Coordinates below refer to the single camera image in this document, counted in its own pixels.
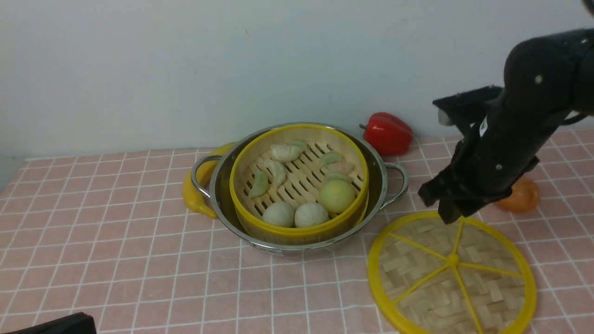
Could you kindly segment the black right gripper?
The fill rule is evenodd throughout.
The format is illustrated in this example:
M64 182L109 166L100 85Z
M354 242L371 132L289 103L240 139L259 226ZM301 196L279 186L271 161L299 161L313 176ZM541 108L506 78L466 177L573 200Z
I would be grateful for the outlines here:
M456 146L445 175L424 182L425 207L439 201L449 225L511 195L537 164L547 139L581 111L581 36L548 35L521 42L504 66L504 87L481 123Z

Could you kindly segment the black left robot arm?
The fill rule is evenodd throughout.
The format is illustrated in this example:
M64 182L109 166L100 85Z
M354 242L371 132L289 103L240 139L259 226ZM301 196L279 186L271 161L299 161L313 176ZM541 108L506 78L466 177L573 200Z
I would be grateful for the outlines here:
M97 334L97 328L91 315L78 312L8 334Z

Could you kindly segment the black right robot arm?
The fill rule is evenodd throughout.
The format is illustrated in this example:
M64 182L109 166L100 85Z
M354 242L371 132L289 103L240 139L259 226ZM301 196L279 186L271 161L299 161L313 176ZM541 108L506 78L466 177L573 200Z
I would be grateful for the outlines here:
M559 127L593 115L593 29L522 41L509 52L503 74L503 87L433 101L445 124L463 135L450 163L418 190L426 207L439 205L445 224L511 196Z

